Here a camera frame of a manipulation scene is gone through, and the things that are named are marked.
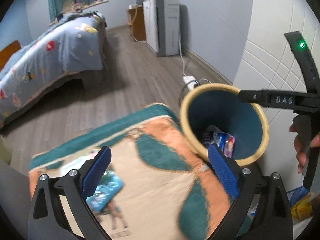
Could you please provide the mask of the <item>pink purple snack wrapper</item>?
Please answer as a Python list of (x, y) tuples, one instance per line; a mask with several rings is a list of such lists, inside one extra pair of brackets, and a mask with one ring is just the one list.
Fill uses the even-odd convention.
[(226, 140), (223, 148), (223, 153), (226, 157), (231, 158), (233, 156), (234, 145), (235, 137), (230, 134), (226, 134)]

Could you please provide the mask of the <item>teal picture booklet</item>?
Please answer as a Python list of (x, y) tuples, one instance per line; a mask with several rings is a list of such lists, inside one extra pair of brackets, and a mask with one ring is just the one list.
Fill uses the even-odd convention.
[(99, 212), (121, 191), (124, 182), (113, 171), (104, 173), (99, 185), (92, 196), (87, 197), (86, 203), (92, 211)]

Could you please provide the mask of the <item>blue white snack bag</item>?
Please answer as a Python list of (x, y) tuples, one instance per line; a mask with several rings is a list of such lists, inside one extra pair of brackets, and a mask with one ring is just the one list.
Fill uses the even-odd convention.
[(227, 133), (221, 131), (214, 125), (209, 125), (200, 136), (200, 142), (205, 148), (209, 148), (212, 144), (217, 144), (220, 150), (224, 150), (227, 140)]

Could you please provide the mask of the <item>yellow teal trash bin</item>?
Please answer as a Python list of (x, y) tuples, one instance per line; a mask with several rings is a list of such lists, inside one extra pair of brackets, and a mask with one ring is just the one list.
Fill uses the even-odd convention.
[(242, 103), (240, 89), (221, 83), (200, 85), (183, 98), (180, 125), (191, 148), (203, 160), (208, 150), (199, 137), (214, 125), (235, 137), (233, 158), (239, 166), (247, 166), (265, 153), (269, 141), (269, 125), (263, 109), (254, 103)]

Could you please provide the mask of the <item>yellow blue package on floor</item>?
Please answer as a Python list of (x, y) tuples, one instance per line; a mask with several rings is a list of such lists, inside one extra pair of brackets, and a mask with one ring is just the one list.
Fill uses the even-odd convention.
[(317, 211), (317, 200), (312, 199), (312, 192), (303, 186), (287, 192), (287, 198), (291, 207), (291, 215), (294, 220), (305, 220)]

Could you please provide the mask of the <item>white power strip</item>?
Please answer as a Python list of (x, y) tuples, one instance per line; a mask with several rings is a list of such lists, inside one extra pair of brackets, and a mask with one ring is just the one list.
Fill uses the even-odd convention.
[(193, 90), (195, 87), (200, 85), (199, 81), (197, 81), (192, 75), (184, 76), (183, 81), (189, 90)]

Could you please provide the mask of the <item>small green waste bin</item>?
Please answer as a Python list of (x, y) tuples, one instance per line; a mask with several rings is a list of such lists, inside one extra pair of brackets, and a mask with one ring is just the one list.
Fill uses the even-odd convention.
[(12, 150), (2, 135), (0, 135), (0, 158), (7, 164), (10, 164), (12, 158)]

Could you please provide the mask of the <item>patterned teal orange cushion mat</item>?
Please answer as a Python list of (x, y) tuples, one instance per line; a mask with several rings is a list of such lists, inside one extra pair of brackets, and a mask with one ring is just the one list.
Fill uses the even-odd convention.
[(64, 176), (108, 146), (111, 170), (124, 182), (101, 211), (112, 239), (207, 239), (231, 205), (211, 168), (190, 148), (176, 117), (153, 104), (96, 128), (30, 162), (29, 189), (41, 174)]

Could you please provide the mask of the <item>wooden tv cabinet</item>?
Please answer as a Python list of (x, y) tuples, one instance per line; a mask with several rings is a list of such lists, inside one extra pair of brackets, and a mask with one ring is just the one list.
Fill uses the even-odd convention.
[(142, 6), (133, 6), (126, 10), (127, 25), (135, 42), (146, 42), (144, 11)]

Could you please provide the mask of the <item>wooden headboard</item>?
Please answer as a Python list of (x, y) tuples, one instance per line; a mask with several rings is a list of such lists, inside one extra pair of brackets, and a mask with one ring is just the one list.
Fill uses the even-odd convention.
[(15, 40), (3, 50), (0, 51), (0, 70), (2, 70), (5, 64), (9, 61), (11, 56), (22, 48), (20, 42)]

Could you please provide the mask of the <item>bed with blue quilt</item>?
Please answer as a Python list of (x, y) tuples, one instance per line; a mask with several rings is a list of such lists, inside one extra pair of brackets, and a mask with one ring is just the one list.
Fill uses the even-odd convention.
[(15, 52), (1, 70), (1, 125), (64, 77), (103, 70), (105, 31), (101, 13), (71, 13)]

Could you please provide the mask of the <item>clothes pile on windowsill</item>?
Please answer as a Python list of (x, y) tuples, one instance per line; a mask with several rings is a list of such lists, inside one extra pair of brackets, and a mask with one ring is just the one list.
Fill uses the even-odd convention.
[(58, 22), (64, 16), (64, 14), (82, 12), (84, 9), (99, 4), (100, 2), (101, 0), (95, 0), (90, 4), (87, 4), (85, 2), (77, 2), (76, 0), (65, 0), (62, 3), (62, 9), (60, 9), (55, 16), (55, 22)]

